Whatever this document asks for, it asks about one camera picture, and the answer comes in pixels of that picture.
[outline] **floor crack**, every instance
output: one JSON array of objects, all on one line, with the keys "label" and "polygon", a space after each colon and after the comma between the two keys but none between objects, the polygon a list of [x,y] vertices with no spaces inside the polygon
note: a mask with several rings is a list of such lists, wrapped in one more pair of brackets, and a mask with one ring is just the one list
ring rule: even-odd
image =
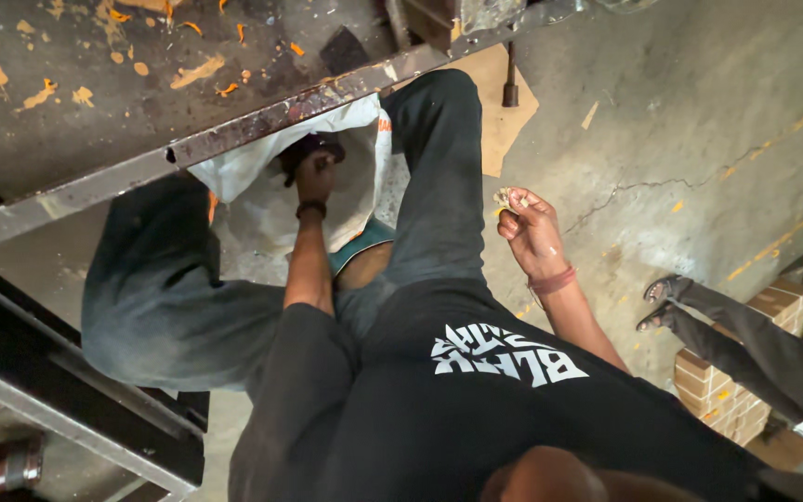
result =
[{"label": "floor crack", "polygon": [[[723,166],[721,169],[728,169],[728,166]],[[573,223],[571,227],[566,229],[566,231],[564,231],[562,235],[570,233],[575,228],[577,228],[579,225],[584,223],[585,220],[587,220],[589,217],[591,217],[591,215],[593,215],[595,212],[600,211],[601,209],[606,208],[606,206],[612,204],[612,200],[616,197],[616,195],[619,192],[626,192],[626,191],[628,191],[628,190],[630,190],[632,188],[637,188],[637,187],[650,187],[650,188],[661,187],[661,186],[667,185],[669,183],[682,183],[682,184],[685,185],[686,188],[689,188],[690,190],[695,190],[696,188],[701,188],[702,186],[704,186],[706,183],[708,183],[708,181],[711,181],[711,179],[713,179],[715,176],[717,176],[717,172],[719,170],[720,169],[716,169],[707,178],[705,178],[705,180],[703,180],[701,183],[696,183],[696,184],[690,183],[684,178],[671,178],[671,179],[666,179],[664,181],[644,181],[642,183],[634,183],[632,185],[626,185],[626,186],[623,187],[622,184],[621,184],[621,180],[619,179],[619,182],[616,183],[615,188],[612,188],[612,193],[609,194],[609,197],[606,199],[606,202],[604,202],[601,205],[598,205],[596,207],[591,208],[590,211],[587,211],[583,216],[578,218],[578,221]]]}]

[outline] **sandal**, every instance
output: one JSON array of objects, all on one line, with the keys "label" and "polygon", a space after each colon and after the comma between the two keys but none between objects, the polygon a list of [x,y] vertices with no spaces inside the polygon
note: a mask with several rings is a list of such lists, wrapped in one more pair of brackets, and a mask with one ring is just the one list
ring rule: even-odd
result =
[{"label": "sandal", "polygon": [[656,280],[650,287],[643,292],[643,299],[650,302],[651,304],[657,302],[658,300],[667,300],[671,297],[671,283],[677,279],[680,279],[681,276],[679,275],[669,275],[663,279]]},{"label": "sandal", "polygon": [[636,329],[640,332],[644,332],[654,330],[656,328],[662,328],[662,316],[665,315],[670,307],[670,304],[664,304],[656,312],[644,317],[643,320],[637,324]]}]

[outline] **dark trousers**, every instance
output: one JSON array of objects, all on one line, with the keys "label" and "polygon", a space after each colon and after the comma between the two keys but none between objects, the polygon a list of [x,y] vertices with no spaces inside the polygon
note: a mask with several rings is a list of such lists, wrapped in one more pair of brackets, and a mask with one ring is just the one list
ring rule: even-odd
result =
[{"label": "dark trousers", "polygon": [[672,296],[720,323],[742,345],[673,306],[662,317],[693,353],[771,405],[790,420],[803,421],[803,340],[779,328],[757,310],[682,278]]},{"label": "dark trousers", "polygon": [[[475,85],[458,70],[431,72],[382,106],[411,178],[388,267],[336,298],[337,318],[359,338],[398,288],[425,279],[485,282]],[[219,279],[208,191],[192,177],[170,176],[113,201],[82,306],[83,353],[99,371],[174,390],[258,385],[284,288]]]}]

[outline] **man's left hand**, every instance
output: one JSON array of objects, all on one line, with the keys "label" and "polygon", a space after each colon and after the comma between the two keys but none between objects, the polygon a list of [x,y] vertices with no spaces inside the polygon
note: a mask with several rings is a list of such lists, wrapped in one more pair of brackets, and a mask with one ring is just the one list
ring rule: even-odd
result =
[{"label": "man's left hand", "polygon": [[326,203],[334,189],[335,157],[326,150],[316,150],[296,168],[296,190],[300,202]]}]

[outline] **white plastic sack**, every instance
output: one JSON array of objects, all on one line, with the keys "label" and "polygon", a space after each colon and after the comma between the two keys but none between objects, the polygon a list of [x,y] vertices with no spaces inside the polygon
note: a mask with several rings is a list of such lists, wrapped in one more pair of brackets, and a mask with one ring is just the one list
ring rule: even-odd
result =
[{"label": "white plastic sack", "polygon": [[277,131],[189,168],[230,205],[231,232],[270,256],[293,250],[299,222],[296,186],[284,187],[277,155],[311,132],[336,132],[346,158],[336,166],[324,236],[333,253],[364,230],[392,154],[392,128],[376,94]]}]

